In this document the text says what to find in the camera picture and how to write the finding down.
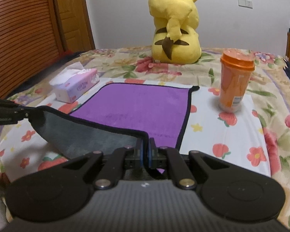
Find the floral bed blanket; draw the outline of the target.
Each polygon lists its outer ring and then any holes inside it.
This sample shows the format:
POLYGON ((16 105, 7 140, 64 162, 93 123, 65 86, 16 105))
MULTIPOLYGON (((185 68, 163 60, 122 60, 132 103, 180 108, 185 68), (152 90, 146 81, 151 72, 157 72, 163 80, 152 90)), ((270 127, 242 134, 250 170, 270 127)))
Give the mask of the floral bed blanket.
MULTIPOLYGON (((217 91, 220 84, 220 48, 205 48, 196 64, 177 66, 155 64, 149 47, 99 49, 74 53, 63 57, 40 74, 24 82, 9 99, 25 106, 39 103, 51 105, 53 100, 49 81, 66 66, 81 62, 86 68, 96 68, 103 78, 126 78, 133 82, 156 81, 193 84, 217 91)), ((254 52, 255 71, 248 85, 264 134, 273 177, 282 184, 286 203, 279 216, 290 228, 290 64, 283 57, 254 52)), ((8 168, 21 172, 35 172, 38 167, 48 168, 65 161, 65 157, 45 146, 37 148, 37 156, 21 147, 5 145, 10 137, 10 126, 0 127, 0 230, 12 220, 3 199, 9 184, 8 168)))

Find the wooden door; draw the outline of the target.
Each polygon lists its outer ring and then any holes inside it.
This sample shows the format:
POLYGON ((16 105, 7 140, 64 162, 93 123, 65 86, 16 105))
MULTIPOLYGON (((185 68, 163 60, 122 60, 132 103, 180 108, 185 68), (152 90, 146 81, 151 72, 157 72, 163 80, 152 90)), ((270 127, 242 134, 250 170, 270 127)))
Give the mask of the wooden door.
POLYGON ((94 50, 86 0, 54 0, 54 6, 64 50, 94 50))

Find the white wall switch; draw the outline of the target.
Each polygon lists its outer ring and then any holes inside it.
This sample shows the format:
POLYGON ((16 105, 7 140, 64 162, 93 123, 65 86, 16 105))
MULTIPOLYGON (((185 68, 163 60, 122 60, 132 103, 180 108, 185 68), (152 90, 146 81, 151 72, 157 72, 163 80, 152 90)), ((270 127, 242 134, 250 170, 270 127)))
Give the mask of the white wall switch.
POLYGON ((238 6, 253 9, 252 1, 249 0, 238 0, 238 6))

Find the pink tissue box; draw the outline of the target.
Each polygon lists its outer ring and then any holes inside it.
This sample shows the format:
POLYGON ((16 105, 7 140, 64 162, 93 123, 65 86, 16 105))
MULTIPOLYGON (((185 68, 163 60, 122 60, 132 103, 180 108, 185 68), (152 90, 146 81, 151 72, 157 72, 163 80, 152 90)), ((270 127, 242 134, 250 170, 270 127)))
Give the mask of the pink tissue box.
POLYGON ((98 82, 96 68, 86 69, 76 62, 64 68, 49 84, 58 101, 73 103, 98 82))

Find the purple grey microfiber towel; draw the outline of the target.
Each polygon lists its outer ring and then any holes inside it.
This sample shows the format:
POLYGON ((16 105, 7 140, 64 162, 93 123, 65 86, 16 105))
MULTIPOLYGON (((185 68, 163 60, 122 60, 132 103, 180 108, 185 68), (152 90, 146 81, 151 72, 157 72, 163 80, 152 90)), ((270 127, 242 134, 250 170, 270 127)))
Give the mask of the purple grey microfiber towel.
POLYGON ((68 159, 96 150, 111 154, 141 139, 141 164, 149 166, 150 139, 159 147, 181 147, 192 94, 198 90, 198 86, 110 83, 69 114, 39 106, 29 122, 68 159))

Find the yellow Pikachu plush toy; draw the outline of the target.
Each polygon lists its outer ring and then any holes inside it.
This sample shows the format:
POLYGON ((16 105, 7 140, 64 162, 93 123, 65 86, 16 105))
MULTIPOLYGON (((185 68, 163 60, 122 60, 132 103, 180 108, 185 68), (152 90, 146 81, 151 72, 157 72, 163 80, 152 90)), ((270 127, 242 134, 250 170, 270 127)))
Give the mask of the yellow Pikachu plush toy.
POLYGON ((155 34, 152 43, 154 61, 193 64, 202 55, 197 0, 148 0, 155 34))

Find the wooden slatted wardrobe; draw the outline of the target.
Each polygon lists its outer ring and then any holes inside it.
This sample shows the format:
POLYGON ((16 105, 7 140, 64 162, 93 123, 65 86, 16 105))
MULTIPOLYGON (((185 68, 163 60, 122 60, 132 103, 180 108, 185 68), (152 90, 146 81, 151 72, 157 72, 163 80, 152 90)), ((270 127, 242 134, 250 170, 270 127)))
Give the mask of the wooden slatted wardrobe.
POLYGON ((0 98, 63 53, 54 0, 0 0, 0 98))

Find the orange plastic lidded cup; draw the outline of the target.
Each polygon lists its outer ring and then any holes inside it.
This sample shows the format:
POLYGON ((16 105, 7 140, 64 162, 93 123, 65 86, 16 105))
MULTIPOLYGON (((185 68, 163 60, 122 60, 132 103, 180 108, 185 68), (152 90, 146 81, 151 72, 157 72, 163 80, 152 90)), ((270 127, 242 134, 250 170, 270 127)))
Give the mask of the orange plastic lidded cup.
POLYGON ((254 70, 252 54, 238 49, 223 51, 219 94, 219 106, 223 111, 228 113, 238 111, 254 70))

